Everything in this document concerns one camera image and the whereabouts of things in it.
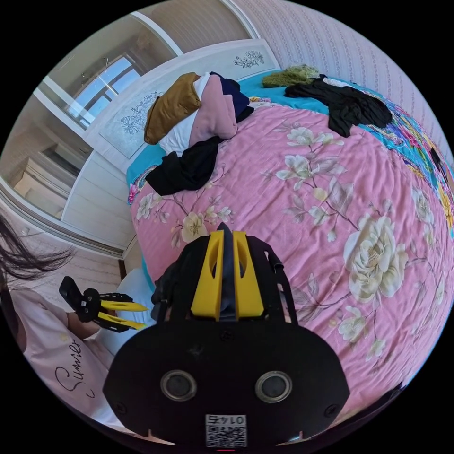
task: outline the camera lens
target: camera lens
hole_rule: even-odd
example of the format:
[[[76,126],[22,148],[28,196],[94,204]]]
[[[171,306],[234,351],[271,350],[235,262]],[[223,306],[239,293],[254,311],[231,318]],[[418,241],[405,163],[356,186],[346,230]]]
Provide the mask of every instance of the camera lens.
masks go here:
[[[161,391],[173,401],[184,402],[194,397],[197,384],[189,373],[172,370],[162,377]]]
[[[292,381],[290,377],[279,371],[263,374],[255,385],[257,397],[266,403],[281,402],[291,393]]]

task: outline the pile of clothes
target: pile of clothes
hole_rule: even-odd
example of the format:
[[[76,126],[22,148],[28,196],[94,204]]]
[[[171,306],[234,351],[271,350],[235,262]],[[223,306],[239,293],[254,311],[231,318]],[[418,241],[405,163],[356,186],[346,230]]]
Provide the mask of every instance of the pile of clothes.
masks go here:
[[[147,183],[161,196],[200,189],[213,173],[218,145],[252,112],[236,81],[215,72],[181,75],[148,111],[144,141],[159,144],[166,156]]]
[[[373,124],[385,128],[393,121],[386,105],[379,99],[319,74],[307,65],[290,67],[263,78],[264,88],[286,87],[285,96],[313,98],[329,109],[328,127],[342,137],[350,136],[353,125]]]

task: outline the pink cloth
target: pink cloth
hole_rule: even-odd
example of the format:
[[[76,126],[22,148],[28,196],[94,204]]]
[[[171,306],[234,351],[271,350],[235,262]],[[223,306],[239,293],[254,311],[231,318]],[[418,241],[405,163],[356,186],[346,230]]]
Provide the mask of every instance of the pink cloth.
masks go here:
[[[29,289],[11,290],[26,332],[24,356],[47,387],[71,407],[111,428],[129,432],[103,394],[112,355],[96,340],[68,329],[68,314]]]
[[[230,139],[238,128],[232,95],[222,93],[221,79],[212,74],[200,99],[201,107],[197,110],[192,125],[189,146],[214,136]]]
[[[202,189],[160,197],[145,184],[131,214],[153,280],[221,221],[273,247],[300,325],[345,371],[351,395],[335,424],[414,376],[454,297],[436,194],[369,132],[342,138],[324,114],[258,108],[220,145]]]

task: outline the white t-shirt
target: white t-shirt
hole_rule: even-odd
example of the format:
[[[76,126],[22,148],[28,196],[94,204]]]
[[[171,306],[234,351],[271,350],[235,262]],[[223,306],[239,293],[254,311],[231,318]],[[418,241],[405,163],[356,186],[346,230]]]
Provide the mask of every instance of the white t-shirt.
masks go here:
[[[51,391],[86,416],[132,433],[103,394],[112,354],[95,339],[82,341],[72,334],[66,311],[33,290],[11,290],[11,299],[26,333],[24,356]]]

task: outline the green fabric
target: green fabric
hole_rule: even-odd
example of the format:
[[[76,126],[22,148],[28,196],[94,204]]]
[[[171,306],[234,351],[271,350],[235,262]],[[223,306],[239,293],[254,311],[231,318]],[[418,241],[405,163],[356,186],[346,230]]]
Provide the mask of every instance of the green fabric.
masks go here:
[[[290,66],[283,71],[268,74],[262,80],[265,88],[289,87],[295,84],[310,84],[320,77],[317,68],[307,65]]]

